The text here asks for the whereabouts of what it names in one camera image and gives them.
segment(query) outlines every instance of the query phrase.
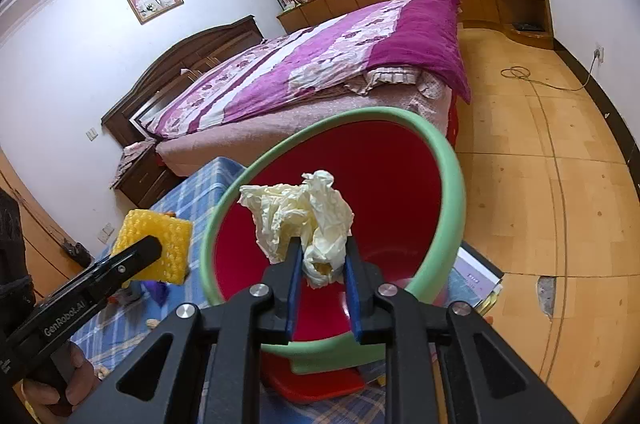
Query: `wooden headboard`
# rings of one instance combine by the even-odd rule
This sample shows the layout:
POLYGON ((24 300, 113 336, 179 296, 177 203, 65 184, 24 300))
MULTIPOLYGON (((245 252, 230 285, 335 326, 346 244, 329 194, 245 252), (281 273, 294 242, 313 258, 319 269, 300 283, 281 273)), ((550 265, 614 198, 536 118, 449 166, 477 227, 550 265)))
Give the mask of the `wooden headboard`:
POLYGON ((133 88, 102 117, 102 125, 122 147, 144 140, 141 119, 167 106, 206 71, 260 44, 262 39, 253 16, 183 39, 146 69, 133 88))

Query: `wooden floor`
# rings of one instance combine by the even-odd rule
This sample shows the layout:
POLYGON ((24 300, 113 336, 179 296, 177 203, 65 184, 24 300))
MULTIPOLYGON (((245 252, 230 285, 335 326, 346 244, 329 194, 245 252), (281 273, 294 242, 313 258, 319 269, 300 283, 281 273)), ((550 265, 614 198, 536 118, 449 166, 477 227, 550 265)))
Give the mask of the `wooden floor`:
POLYGON ((622 154, 552 51, 491 30, 460 31, 473 90, 458 103, 465 239, 503 271, 494 327, 576 418, 600 424, 640 366, 640 205, 622 154), (553 317, 540 276, 557 277, 553 317))

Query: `floral bedspread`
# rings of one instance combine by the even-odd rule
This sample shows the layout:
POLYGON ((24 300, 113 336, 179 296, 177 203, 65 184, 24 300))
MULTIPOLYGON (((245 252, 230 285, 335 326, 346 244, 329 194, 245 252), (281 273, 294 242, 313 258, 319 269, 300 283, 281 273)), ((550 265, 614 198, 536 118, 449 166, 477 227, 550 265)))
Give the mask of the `floral bedspread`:
POLYGON ((414 66, 466 102, 458 49, 458 0, 393 0, 356 10, 226 60, 155 115, 166 139, 260 115, 342 85, 366 71, 414 66))

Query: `crumpled tissue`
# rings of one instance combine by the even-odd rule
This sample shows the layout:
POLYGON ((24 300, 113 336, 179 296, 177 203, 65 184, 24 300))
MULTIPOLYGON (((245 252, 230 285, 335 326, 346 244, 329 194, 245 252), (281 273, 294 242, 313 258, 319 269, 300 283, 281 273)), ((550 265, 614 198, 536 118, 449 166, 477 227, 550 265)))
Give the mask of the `crumpled tissue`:
POLYGON ((242 185, 238 203, 249 208, 255 237, 271 264, 284 261, 289 240, 302 241, 303 267, 310 286, 341 279, 353 211, 327 171, 302 175, 302 185, 242 185))

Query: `pink bed sheet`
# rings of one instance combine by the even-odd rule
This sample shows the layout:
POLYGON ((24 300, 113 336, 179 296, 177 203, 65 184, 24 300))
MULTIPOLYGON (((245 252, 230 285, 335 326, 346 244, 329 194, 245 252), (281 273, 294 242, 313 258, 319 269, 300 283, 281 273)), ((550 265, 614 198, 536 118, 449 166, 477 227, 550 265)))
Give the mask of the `pink bed sheet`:
POLYGON ((415 86, 386 84, 366 96, 343 94, 215 126, 199 133, 160 142, 156 150, 178 176, 188 177, 216 157, 248 166, 263 153, 298 131, 338 113, 370 106, 406 109, 426 118, 444 135, 449 123, 451 90, 426 98, 415 86))

